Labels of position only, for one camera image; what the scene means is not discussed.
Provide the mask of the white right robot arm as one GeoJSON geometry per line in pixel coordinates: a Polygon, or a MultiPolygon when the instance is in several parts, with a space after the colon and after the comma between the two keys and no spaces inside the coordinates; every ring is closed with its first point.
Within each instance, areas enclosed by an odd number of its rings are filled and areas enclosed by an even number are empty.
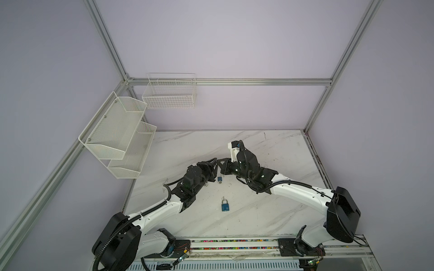
{"type": "Polygon", "coordinates": [[[235,148],[231,152],[230,158],[217,160],[221,174],[235,176],[257,194],[283,196],[322,215],[315,224],[304,225],[297,233],[293,245],[299,255],[307,255],[333,239],[343,243],[355,241],[361,212],[347,189],[322,189],[295,181],[278,171],[260,166],[249,150],[235,148]]]}

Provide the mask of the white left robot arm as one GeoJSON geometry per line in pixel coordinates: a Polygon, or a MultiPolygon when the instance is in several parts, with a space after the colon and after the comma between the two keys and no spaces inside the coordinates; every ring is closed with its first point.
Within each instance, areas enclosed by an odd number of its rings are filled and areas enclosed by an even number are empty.
{"type": "Polygon", "coordinates": [[[166,219],[186,210],[207,182],[215,182],[217,159],[198,162],[188,167],[179,180],[164,185],[167,198],[138,213],[114,214],[92,247],[94,271],[125,271],[131,264],[149,255],[172,255],[175,237],[161,228],[151,233],[166,219]]]}

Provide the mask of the large blue padlock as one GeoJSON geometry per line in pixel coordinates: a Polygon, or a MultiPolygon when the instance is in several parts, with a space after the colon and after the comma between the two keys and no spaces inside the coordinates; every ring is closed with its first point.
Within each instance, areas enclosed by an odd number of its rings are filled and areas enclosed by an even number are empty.
{"type": "Polygon", "coordinates": [[[221,207],[222,207],[222,212],[228,212],[230,210],[229,203],[228,203],[227,199],[225,199],[225,198],[222,199],[221,207]]]}

